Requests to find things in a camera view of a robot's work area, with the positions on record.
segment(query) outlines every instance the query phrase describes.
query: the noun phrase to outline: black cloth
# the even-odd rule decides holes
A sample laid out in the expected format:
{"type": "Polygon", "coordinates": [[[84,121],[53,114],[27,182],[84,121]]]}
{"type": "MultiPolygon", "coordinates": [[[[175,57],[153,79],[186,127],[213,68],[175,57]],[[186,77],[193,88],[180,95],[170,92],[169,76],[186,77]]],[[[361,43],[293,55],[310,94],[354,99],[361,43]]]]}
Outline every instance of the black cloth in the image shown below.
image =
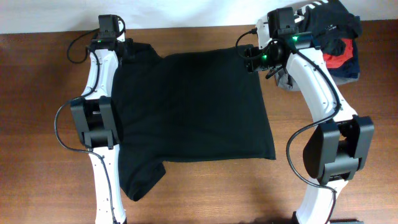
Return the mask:
{"type": "Polygon", "coordinates": [[[358,78],[361,70],[359,69],[358,47],[355,40],[353,41],[353,57],[348,59],[341,67],[329,68],[328,70],[330,75],[335,77],[358,78]]]}
{"type": "Polygon", "coordinates": [[[163,161],[275,159],[259,76],[234,49],[165,58],[148,44],[129,51],[134,56],[116,70],[112,99],[123,136],[120,186],[130,199],[162,178],[163,161]]]}
{"type": "Polygon", "coordinates": [[[345,43],[341,40],[355,39],[362,34],[361,19],[348,12],[339,0],[329,0],[328,3],[317,1],[319,4],[311,9],[297,10],[297,14],[304,16],[299,22],[300,32],[312,32],[321,45],[323,53],[339,56],[344,53],[345,43]]]}

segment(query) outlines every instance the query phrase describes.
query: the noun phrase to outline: red fabric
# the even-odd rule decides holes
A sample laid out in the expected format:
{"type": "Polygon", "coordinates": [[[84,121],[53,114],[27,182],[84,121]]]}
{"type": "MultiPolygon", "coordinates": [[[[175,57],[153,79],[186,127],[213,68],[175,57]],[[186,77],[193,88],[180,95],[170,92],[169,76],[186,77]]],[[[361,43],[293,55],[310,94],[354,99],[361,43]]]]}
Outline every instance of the red fabric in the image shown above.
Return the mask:
{"type": "Polygon", "coordinates": [[[354,57],[353,40],[341,40],[346,44],[346,48],[344,49],[344,53],[342,55],[334,56],[330,54],[323,54],[323,59],[326,62],[326,68],[340,68],[348,59],[354,57]]]}

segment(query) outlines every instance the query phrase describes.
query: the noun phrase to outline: pile of clothing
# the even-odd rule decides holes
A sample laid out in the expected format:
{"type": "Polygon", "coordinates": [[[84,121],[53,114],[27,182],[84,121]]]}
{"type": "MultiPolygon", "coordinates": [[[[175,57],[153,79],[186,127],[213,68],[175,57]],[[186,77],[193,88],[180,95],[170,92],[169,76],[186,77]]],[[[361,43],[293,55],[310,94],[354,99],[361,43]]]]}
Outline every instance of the pile of clothing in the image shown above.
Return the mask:
{"type": "MultiPolygon", "coordinates": [[[[359,79],[358,49],[355,39],[362,34],[361,20],[348,12],[339,0],[315,1],[296,11],[303,17],[300,32],[312,32],[321,45],[323,59],[337,85],[359,79]]],[[[283,70],[275,75],[277,85],[299,91],[294,79],[283,70]]]]}

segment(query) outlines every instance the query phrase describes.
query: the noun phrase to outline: dark blue fabric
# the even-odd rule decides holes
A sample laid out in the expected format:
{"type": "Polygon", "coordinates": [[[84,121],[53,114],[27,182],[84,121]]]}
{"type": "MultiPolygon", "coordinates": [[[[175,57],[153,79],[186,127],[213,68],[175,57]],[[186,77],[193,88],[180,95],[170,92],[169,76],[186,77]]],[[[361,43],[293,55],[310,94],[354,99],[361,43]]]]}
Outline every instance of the dark blue fabric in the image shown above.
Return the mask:
{"type": "Polygon", "coordinates": [[[355,40],[353,40],[353,58],[347,60],[340,68],[329,68],[330,75],[341,78],[358,78],[359,60],[358,48],[355,40]]]}

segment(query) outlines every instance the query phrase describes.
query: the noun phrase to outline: wooden table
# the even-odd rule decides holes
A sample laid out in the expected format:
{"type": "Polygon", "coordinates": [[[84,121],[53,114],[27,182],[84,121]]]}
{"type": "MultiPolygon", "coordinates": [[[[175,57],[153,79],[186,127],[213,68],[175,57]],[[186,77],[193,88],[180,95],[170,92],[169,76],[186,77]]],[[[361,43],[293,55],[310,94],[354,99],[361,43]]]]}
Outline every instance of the wooden table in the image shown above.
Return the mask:
{"type": "MultiPolygon", "coordinates": [[[[161,56],[232,47],[252,26],[129,30],[161,56]]],[[[361,78],[340,87],[359,115],[376,127],[366,167],[341,193],[333,218],[398,222],[398,21],[364,22],[358,40],[361,78]]],[[[0,223],[93,223],[93,170],[87,155],[62,149],[53,133],[58,107],[78,96],[89,62],[71,64],[66,49],[82,32],[0,35],[0,223]]],[[[256,45],[256,37],[242,44],[256,45]]],[[[83,56],[85,39],[72,57],[83,56]]],[[[241,159],[189,164],[165,162],[167,174],[139,202],[123,194],[129,223],[268,223],[290,218],[305,184],[285,158],[290,135],[312,121],[299,92],[276,87],[261,73],[277,160],[241,159]]],[[[80,147],[68,110],[60,132],[80,147]]],[[[311,131],[292,146],[301,173],[311,131]]]]}

